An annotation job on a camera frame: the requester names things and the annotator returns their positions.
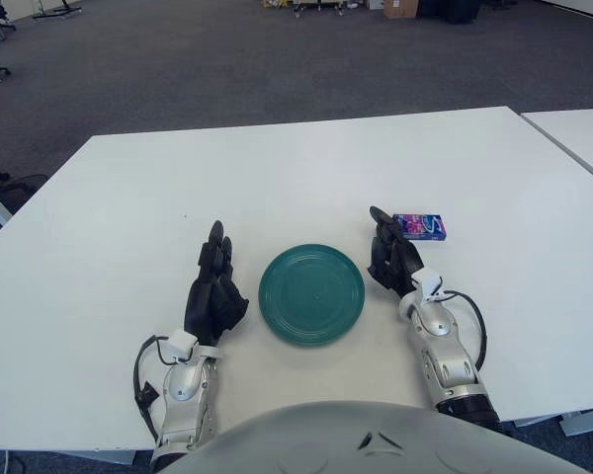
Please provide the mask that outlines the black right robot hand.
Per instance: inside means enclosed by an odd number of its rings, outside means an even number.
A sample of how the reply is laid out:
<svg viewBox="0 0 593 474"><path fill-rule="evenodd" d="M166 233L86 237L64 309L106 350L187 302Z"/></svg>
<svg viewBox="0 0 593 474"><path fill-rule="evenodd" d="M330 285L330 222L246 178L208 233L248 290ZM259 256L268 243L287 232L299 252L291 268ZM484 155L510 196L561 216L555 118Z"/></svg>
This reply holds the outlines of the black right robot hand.
<svg viewBox="0 0 593 474"><path fill-rule="evenodd" d="M370 207L370 215L377 227L368 272L384 288L402 298L415 290L412 275L423 269L424 264L416 247L404 237L397 220L375 206Z"/></svg>

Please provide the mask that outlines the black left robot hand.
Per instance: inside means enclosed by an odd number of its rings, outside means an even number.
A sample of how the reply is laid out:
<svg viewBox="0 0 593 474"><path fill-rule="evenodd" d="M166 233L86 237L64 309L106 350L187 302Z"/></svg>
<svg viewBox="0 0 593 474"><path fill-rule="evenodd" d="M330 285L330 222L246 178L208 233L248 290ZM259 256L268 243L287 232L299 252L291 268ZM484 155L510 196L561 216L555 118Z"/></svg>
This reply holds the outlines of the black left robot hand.
<svg viewBox="0 0 593 474"><path fill-rule="evenodd" d="M244 317L249 300L232 280L232 243L217 220L202 246L199 275L191 285L185 310L184 331L202 346L216 347L222 334Z"/></svg>

